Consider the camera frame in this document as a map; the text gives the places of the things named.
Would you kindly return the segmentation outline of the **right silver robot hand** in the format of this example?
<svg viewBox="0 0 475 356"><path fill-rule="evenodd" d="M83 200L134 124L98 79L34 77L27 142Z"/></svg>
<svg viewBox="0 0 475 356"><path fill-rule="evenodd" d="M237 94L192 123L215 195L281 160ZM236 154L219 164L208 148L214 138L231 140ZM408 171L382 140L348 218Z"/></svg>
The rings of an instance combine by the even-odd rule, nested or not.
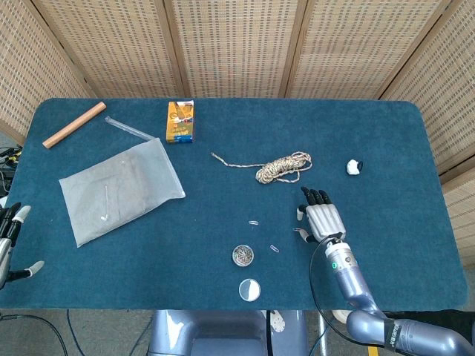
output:
<svg viewBox="0 0 475 356"><path fill-rule="evenodd" d="M331 239L344 240L346 228L338 209L326 191L301 187L307 200L306 205L299 205L296 210L297 220L307 218L311 232L299 228L298 233L306 243L321 243Z"/></svg>

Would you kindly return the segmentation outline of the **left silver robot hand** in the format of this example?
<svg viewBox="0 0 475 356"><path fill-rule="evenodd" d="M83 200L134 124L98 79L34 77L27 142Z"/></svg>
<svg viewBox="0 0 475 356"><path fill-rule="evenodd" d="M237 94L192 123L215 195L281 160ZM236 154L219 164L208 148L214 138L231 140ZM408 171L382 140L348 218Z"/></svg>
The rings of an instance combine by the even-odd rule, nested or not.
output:
<svg viewBox="0 0 475 356"><path fill-rule="evenodd" d="M22 206L20 202L16 202L8 208L1 207L1 289L6 283L31 278L45 264L40 260L22 270L13 271L10 269L13 249L30 210L30 205Z"/></svg>

